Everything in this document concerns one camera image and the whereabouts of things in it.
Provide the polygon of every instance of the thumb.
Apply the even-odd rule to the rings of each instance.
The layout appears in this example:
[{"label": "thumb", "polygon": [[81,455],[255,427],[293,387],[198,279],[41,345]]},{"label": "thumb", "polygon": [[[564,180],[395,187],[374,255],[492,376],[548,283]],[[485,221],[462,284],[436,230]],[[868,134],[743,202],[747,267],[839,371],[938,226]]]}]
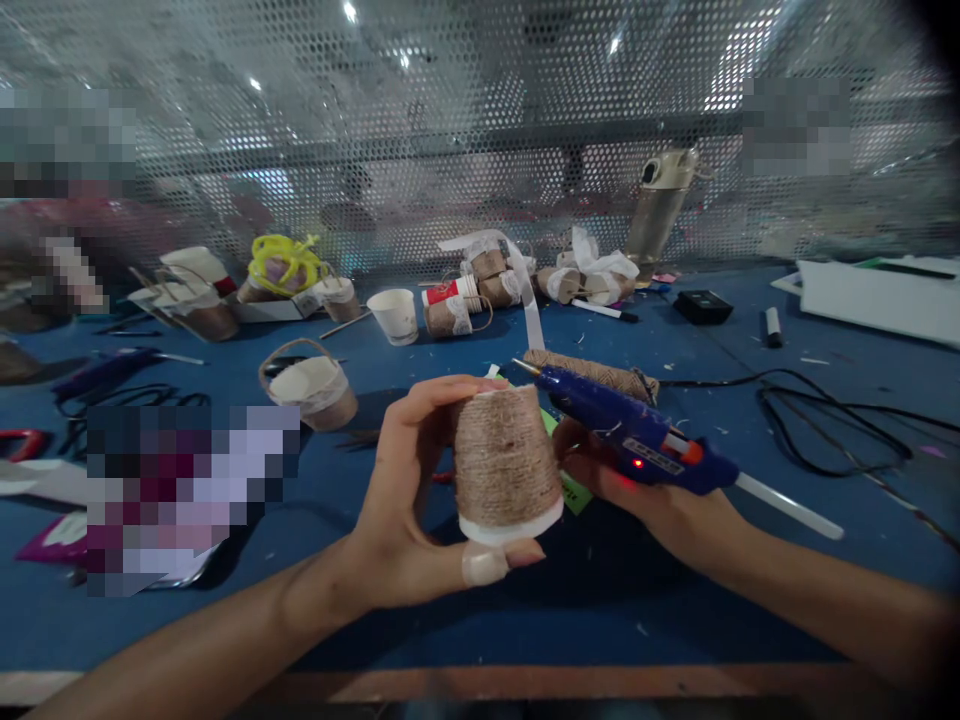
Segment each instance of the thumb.
[{"label": "thumb", "polygon": [[660,488],[628,480],[608,465],[579,453],[564,458],[562,467],[594,495],[644,522],[656,511]]},{"label": "thumb", "polygon": [[492,585],[511,570],[546,558],[540,543],[524,538],[504,547],[491,547],[470,540],[436,548],[435,564],[425,574],[431,595],[440,597],[472,587]]}]

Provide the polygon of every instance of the metal mesh wall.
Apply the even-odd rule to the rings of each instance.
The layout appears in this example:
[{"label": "metal mesh wall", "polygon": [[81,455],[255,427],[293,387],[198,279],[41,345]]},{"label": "metal mesh wall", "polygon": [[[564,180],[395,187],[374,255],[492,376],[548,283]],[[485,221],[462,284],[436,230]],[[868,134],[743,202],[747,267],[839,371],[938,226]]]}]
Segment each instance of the metal mesh wall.
[{"label": "metal mesh wall", "polygon": [[[575,222],[609,250],[644,160],[694,144],[716,178],[668,261],[956,249],[947,78],[887,0],[6,0],[0,20],[5,87],[135,111],[136,199],[168,230],[118,220],[126,259],[244,260],[270,230],[428,278],[437,240],[497,227],[546,260]],[[843,81],[842,172],[745,171],[754,77]]]}]

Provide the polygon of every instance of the black box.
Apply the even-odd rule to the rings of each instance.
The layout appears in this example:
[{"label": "black box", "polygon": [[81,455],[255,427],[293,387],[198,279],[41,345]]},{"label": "black box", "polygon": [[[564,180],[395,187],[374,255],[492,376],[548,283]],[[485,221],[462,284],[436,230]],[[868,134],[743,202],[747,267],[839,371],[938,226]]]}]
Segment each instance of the black box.
[{"label": "black box", "polygon": [[721,325],[733,312],[733,305],[709,290],[684,290],[673,307],[694,325]]}]

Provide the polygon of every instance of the metal water bottle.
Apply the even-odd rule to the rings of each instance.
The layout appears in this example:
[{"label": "metal water bottle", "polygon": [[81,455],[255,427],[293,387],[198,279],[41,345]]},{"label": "metal water bottle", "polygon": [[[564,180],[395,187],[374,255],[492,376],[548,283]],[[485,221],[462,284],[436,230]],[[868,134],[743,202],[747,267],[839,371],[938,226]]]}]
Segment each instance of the metal water bottle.
[{"label": "metal water bottle", "polygon": [[637,213],[624,252],[640,268],[638,286],[646,287],[653,278],[699,163],[700,154],[693,148],[674,148],[643,166]]}]

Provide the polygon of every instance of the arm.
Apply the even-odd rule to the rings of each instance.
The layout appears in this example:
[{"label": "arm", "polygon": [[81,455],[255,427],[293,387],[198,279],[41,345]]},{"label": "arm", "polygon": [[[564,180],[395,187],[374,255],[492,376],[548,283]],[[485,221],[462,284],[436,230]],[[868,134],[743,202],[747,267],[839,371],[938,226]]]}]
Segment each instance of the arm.
[{"label": "arm", "polygon": [[418,383],[387,409],[357,526],[319,555],[141,640],[38,707],[31,720],[223,717],[324,638],[375,608],[428,602],[544,558],[534,540],[442,547],[418,496],[448,438],[449,405],[497,381]]},{"label": "arm", "polygon": [[607,466],[604,448],[573,421],[564,420],[554,439],[565,470],[636,516],[694,570],[894,684],[921,689],[933,680],[958,628],[948,598],[768,535],[720,491],[698,497],[633,483]]}]

